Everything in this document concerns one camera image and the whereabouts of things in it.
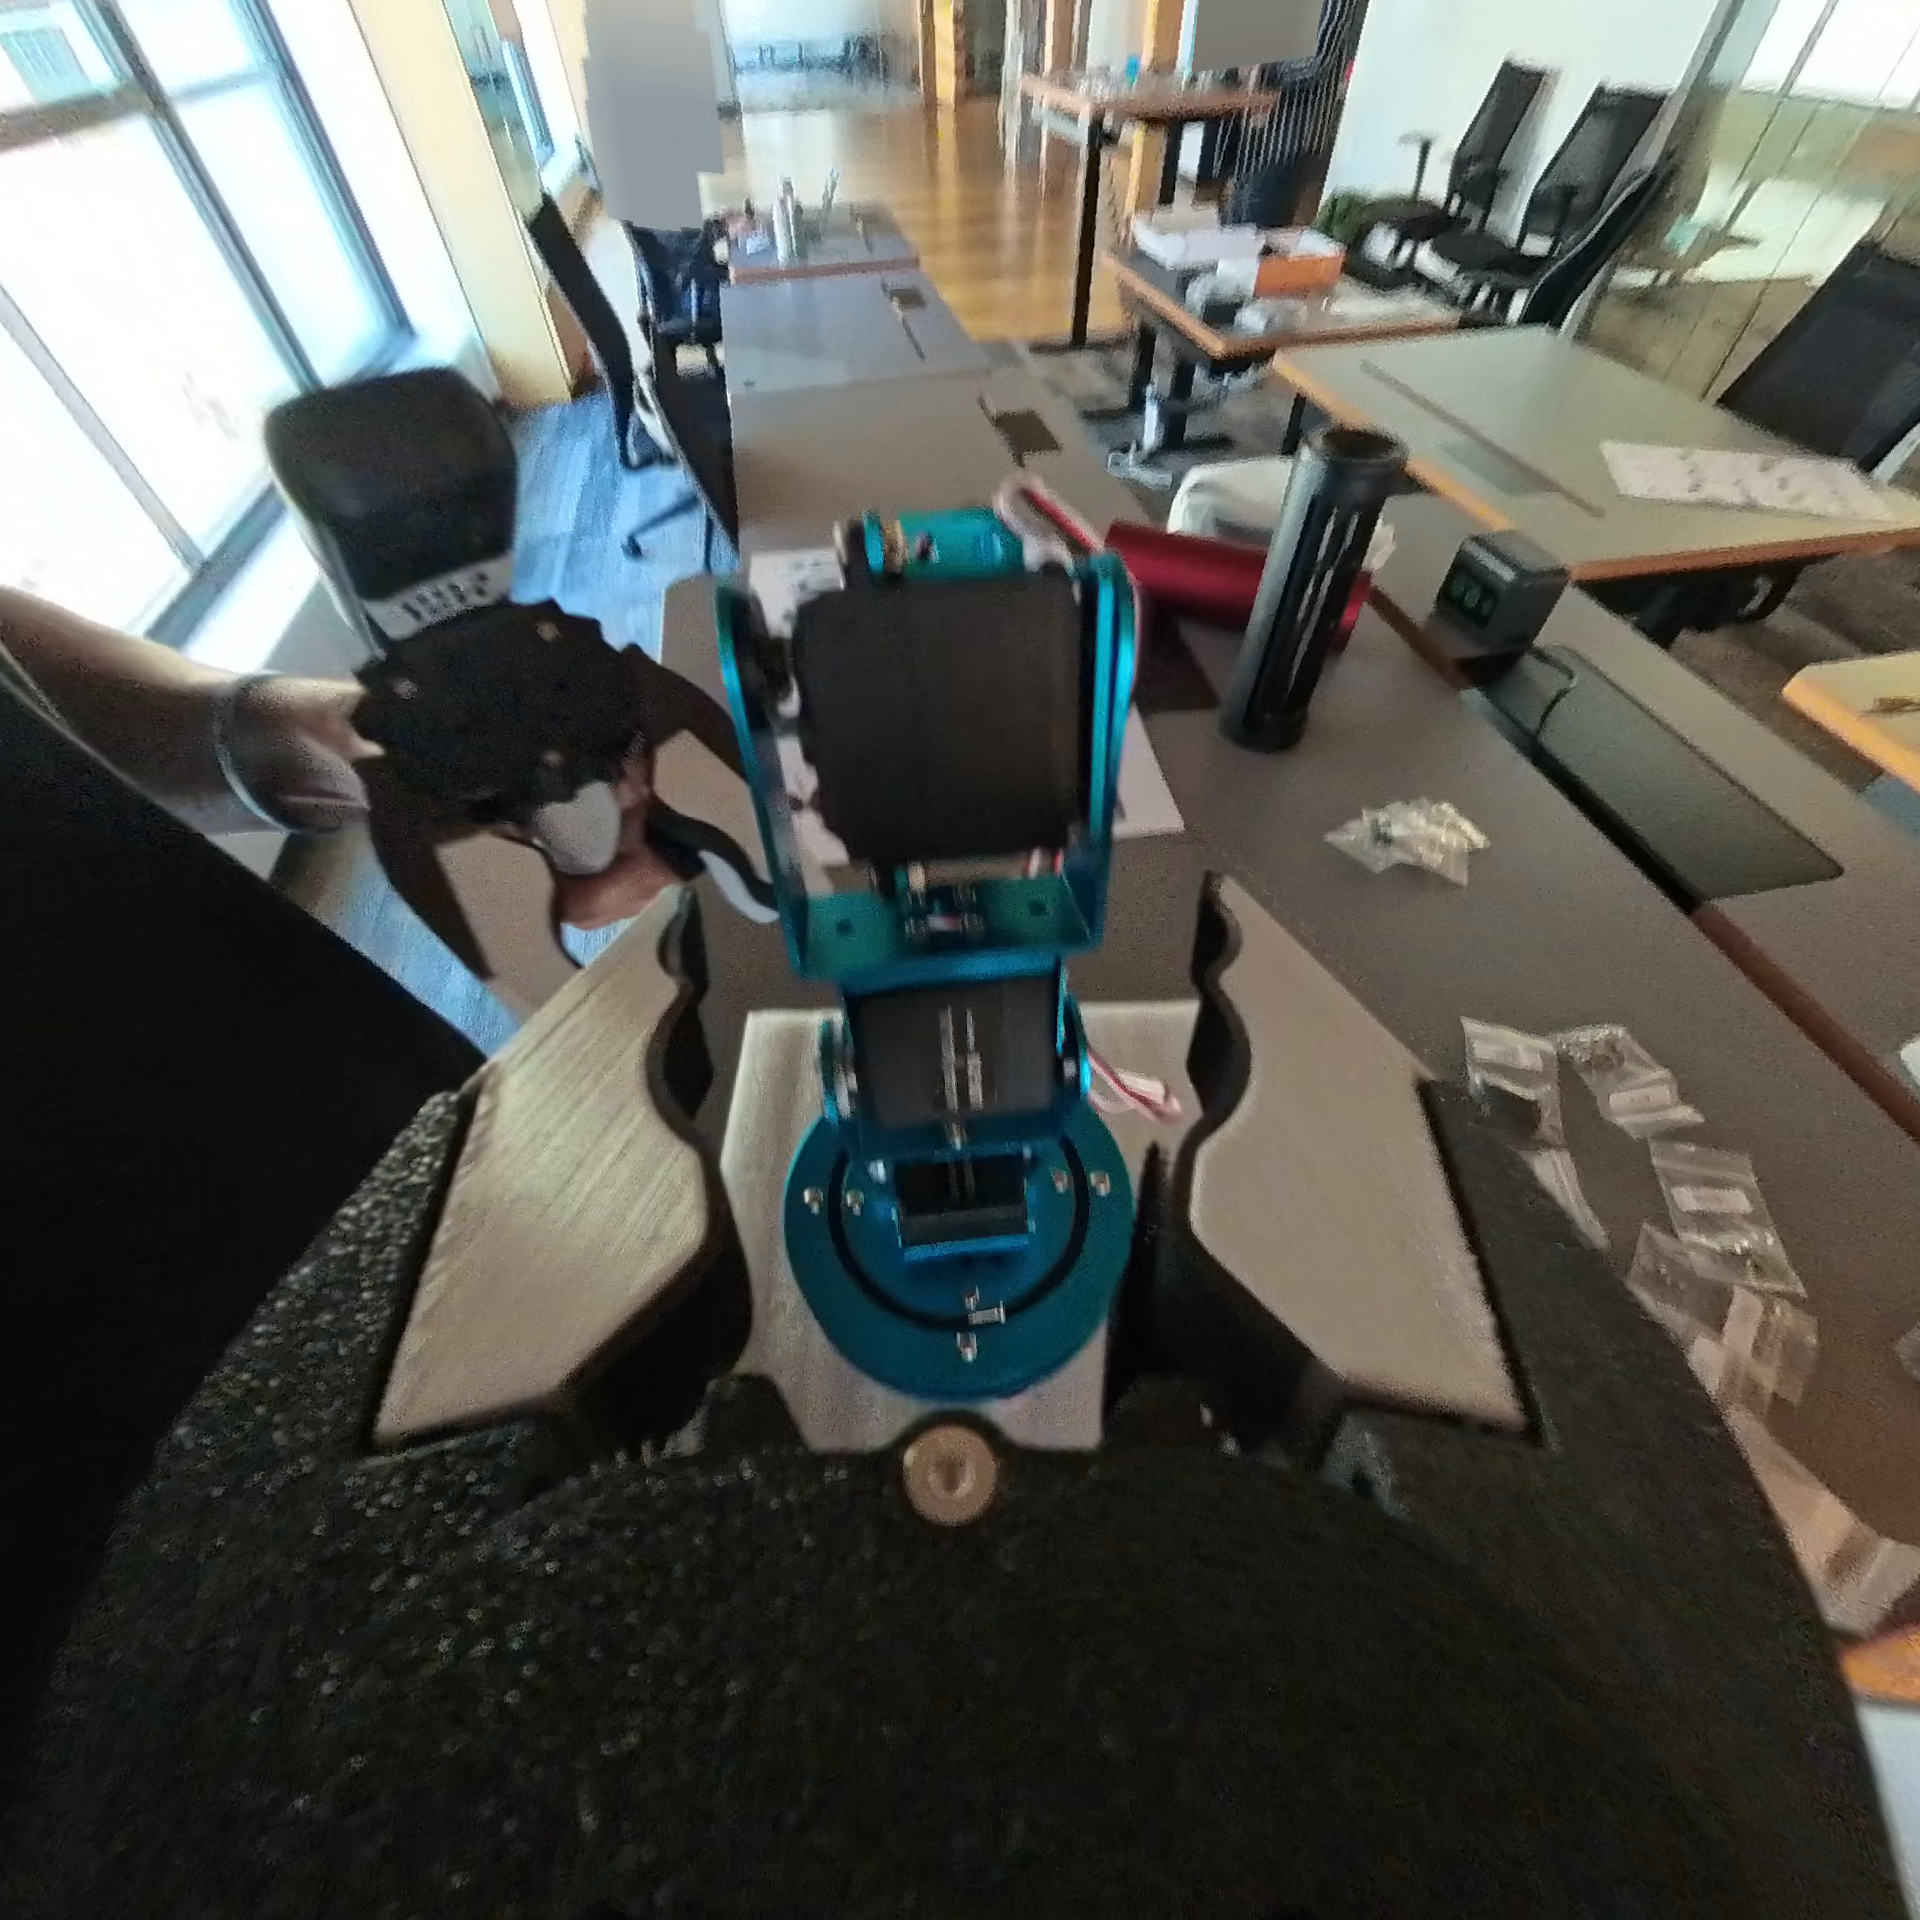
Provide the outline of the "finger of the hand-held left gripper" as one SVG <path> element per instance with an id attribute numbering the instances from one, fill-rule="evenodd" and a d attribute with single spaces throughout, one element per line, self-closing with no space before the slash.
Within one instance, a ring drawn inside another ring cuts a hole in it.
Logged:
<path id="1" fill-rule="evenodd" d="M 493 979 L 493 969 L 452 888 L 440 852 L 475 836 L 459 803 L 415 794 L 395 773 L 366 774 L 366 833 L 374 856 L 395 897 L 415 920 L 473 976 Z"/>
<path id="2" fill-rule="evenodd" d="M 643 845 L 683 882 L 710 878 L 747 916 L 775 920 L 775 884 L 734 715 L 680 673 L 628 673 L 651 800 Z"/>

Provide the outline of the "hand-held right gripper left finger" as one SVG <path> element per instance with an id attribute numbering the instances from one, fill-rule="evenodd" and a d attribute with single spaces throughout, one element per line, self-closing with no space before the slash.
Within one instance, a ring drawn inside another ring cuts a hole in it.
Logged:
<path id="1" fill-rule="evenodd" d="M 744 1356 L 703 997 L 702 899 L 672 884 L 473 1081 L 378 1447 L 517 1420 L 665 1439 Z"/>

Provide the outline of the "blue toy robot arm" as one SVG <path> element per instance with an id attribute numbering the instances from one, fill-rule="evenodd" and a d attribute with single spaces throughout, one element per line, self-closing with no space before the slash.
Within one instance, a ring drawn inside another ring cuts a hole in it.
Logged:
<path id="1" fill-rule="evenodd" d="M 1106 937 L 1138 589 L 1010 489 L 842 524 L 788 606 L 723 582 L 714 657 L 788 969 L 837 987 L 786 1268 L 878 1388 L 1016 1399 L 1130 1259 L 1108 1106 L 1182 1108 L 1094 1053 L 1066 979 Z"/>

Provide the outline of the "person's left forearm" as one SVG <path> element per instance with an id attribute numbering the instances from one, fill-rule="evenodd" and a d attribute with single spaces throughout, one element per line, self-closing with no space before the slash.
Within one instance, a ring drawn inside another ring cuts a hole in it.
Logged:
<path id="1" fill-rule="evenodd" d="M 10 587 L 5 657 L 68 733 L 186 824 L 312 824 L 292 681 L 219 673 Z"/>

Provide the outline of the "dark grey desk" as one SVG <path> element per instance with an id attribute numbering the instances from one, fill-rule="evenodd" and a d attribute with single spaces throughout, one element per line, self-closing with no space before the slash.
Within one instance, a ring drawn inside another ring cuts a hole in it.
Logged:
<path id="1" fill-rule="evenodd" d="M 729 709 L 714 657 L 714 589 L 697 579 L 665 615 L 665 665 Z M 1917 1322 L 1917 1146 L 1881 1118 L 1622 852 L 1511 759 L 1386 628 L 1363 621 L 1334 665 L 1304 745 L 1266 759 L 1223 740 L 1213 713 L 1146 717 L 1183 817 L 1176 836 L 1114 842 L 1102 941 L 1072 959 L 1083 1004 L 1188 998 L 1197 897 L 1239 878 L 1434 1075 L 1430 1118 L 1472 1229 L 1503 1351 L 1527 1399 L 1522 1432 L 1484 1432 L 1399 1411 L 1350 1411 L 1334 1432 L 1226 1432 L 1197 1388 L 1146 1356 L 1159 1187 L 1152 1147 L 1133 1181 L 1133 1238 L 1098 1329 L 1106 1395 L 1098 1447 L 1165 1388 L 1204 1439 L 1292 1470 L 1422 1527 L 1454 1555 L 1522 1556 L 1522 1601 L 1565 1623 L 1619 1595 L 1655 1618 L 1655 1643 L 1703 1629 L 1758 1633 L 1736 1579 L 1786 1587 L 1819 1616 L 1789 1535 L 1736 1437 L 1675 1339 L 1616 1268 L 1576 1238 L 1555 1200 L 1484 1121 L 1465 1086 L 1463 1016 L 1555 1034 L 1625 1025 L 1680 1067 L 1708 1121 L 1736 1121 L 1760 1147 L 1764 1200 L 1786 1203 L 1789 1255 L 1819 1360 L 1774 1437 L 1875 1533 L 1917 1547 L 1917 1380 L 1893 1334 Z M 1325 845 L 1364 809 L 1446 800 L 1489 845 L 1472 882 L 1370 875 Z M 709 984 L 723 1014 L 837 1014 L 837 987 L 797 976 L 775 998 L 734 979 L 729 937 L 709 929 Z M 739 1044 L 714 1057 L 735 1081 Z M 1917 1601 L 1859 1643 L 1917 1625 Z"/>

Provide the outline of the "black desk pad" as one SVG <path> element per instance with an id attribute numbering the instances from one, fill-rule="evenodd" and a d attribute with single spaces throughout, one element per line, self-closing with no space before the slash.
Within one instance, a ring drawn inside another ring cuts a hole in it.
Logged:
<path id="1" fill-rule="evenodd" d="M 1484 697 L 1550 787 L 1687 914 L 1842 875 L 1832 852 L 1578 654 L 1522 654 Z"/>

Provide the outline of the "white foam sheet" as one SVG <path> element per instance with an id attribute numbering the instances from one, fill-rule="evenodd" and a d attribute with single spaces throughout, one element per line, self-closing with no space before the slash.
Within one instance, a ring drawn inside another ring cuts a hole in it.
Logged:
<path id="1" fill-rule="evenodd" d="M 1108 1126 L 1130 1181 L 1152 1147 L 1174 1155 L 1197 1118 L 1188 1044 L 1197 998 L 1083 1004 L 1089 1038 L 1108 1067 L 1150 1075 L 1182 1104 L 1176 1125 L 1114 1113 Z M 818 1328 L 784 1249 L 784 1191 L 804 1133 L 823 1118 L 818 1070 L 823 1014 L 766 1009 L 747 1016 L 720 1170 L 753 1298 L 753 1328 L 739 1374 L 779 1388 L 811 1451 L 859 1454 L 900 1445 L 909 1427 L 946 1400 L 916 1400 L 855 1368 Z M 1092 1334 L 1075 1360 L 1040 1388 L 970 1406 L 1008 1445 L 1027 1451 L 1094 1451 L 1106 1400 L 1106 1343 Z"/>

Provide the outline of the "row of clear parts packets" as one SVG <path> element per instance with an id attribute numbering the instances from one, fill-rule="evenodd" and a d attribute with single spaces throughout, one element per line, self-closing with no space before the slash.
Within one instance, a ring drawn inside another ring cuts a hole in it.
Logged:
<path id="1" fill-rule="evenodd" d="M 1675 1339 L 1728 1424 L 1825 1623 L 1853 1639 L 1887 1629 L 1917 1601 L 1917 1547 L 1859 1523 L 1770 1427 L 1777 1411 L 1806 1400 L 1819 1336 L 1754 1158 L 1700 1137 L 1708 1118 L 1625 1025 L 1531 1034 L 1463 1016 L 1457 1029 L 1465 1086 L 1484 1121 L 1599 1255 L 1612 1253 L 1612 1233 L 1567 1146 L 1565 1070 L 1605 1125 L 1646 1147 L 1668 1223 L 1639 1226 L 1625 1290 Z"/>

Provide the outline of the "dark red roll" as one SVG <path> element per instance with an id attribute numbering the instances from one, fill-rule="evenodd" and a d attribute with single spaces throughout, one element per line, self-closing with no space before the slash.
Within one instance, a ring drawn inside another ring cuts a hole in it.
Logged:
<path id="1" fill-rule="evenodd" d="M 1127 564 L 1150 613 L 1196 615 L 1220 628 L 1245 627 L 1266 564 L 1264 544 L 1165 535 L 1143 518 L 1089 518 L 1035 475 L 1000 492 L 1000 504 L 1022 498 L 1082 547 L 1108 547 Z"/>

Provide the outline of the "large window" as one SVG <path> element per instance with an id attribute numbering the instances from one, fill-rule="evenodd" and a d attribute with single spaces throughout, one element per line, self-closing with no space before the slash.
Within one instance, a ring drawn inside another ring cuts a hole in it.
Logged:
<path id="1" fill-rule="evenodd" d="M 259 441 L 414 346 L 275 3 L 5 3 L 5 582 L 186 640 Z"/>

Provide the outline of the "white plastic bag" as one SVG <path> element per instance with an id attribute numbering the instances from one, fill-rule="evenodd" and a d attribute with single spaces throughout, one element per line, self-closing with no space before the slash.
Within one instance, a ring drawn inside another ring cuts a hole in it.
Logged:
<path id="1" fill-rule="evenodd" d="M 1293 454 L 1190 465 L 1165 509 L 1165 535 L 1266 547 L 1283 511 Z"/>

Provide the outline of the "black cylindrical tube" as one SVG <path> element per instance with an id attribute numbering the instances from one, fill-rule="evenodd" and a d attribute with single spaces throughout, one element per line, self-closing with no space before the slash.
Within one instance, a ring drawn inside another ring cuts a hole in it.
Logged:
<path id="1" fill-rule="evenodd" d="M 1245 621 L 1220 733 L 1260 753 L 1300 745 L 1334 633 L 1364 574 L 1406 445 L 1373 426 L 1323 426 L 1287 465 L 1281 518 Z"/>

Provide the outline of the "yellow-edged table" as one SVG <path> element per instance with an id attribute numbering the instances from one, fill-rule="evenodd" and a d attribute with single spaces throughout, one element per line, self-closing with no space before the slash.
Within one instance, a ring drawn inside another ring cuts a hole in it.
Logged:
<path id="1" fill-rule="evenodd" d="M 1782 699 L 1917 794 L 1917 651 L 1806 665 Z"/>

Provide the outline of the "tall wooden table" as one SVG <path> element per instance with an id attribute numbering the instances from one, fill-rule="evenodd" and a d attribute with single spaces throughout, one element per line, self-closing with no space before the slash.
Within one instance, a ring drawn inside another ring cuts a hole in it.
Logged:
<path id="1" fill-rule="evenodd" d="M 1188 128 L 1220 126 L 1281 105 L 1278 90 L 1174 81 L 1165 75 L 1152 75 L 1138 84 L 1092 81 L 1089 75 L 1022 75 L 1016 95 L 1043 114 L 1062 118 L 1076 147 L 1072 327 L 1062 339 L 1043 340 L 1043 351 L 1076 351 L 1089 346 L 1102 161 L 1106 148 L 1115 147 L 1115 131 L 1146 128 L 1165 135 L 1159 197 L 1152 208 L 1170 208 L 1182 173 L 1182 135 Z"/>

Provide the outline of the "printed paper sheet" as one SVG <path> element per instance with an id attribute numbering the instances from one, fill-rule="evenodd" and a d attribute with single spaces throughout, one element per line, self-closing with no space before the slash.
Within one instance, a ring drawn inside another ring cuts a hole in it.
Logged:
<path id="1" fill-rule="evenodd" d="M 1887 493 L 1853 462 L 1802 451 L 1605 441 L 1625 498 L 1720 511 L 1893 524 Z"/>

